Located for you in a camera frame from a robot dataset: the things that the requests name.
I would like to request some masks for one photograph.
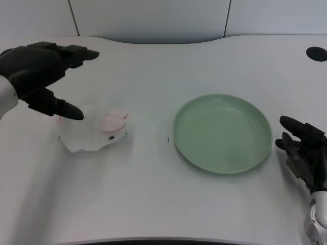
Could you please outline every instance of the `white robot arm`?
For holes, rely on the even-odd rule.
[[[92,60],[99,52],[86,47],[58,46],[38,42],[19,46],[0,54],[0,118],[18,104],[43,114],[54,114],[75,120],[84,118],[83,112],[65,100],[57,99],[47,86],[65,76],[68,68],[76,68],[84,60]]]
[[[293,140],[284,132],[276,146],[286,151],[286,164],[310,190],[311,201],[304,221],[306,234],[312,245],[327,244],[327,138],[323,131],[290,117],[281,116],[279,122],[301,140]]]

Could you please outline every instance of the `white stuffed rabbit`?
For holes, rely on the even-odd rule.
[[[70,152],[98,151],[105,145],[126,137],[126,110],[110,109],[103,115],[93,105],[86,105],[81,110],[84,113],[81,121],[64,117],[57,119],[60,139]]]

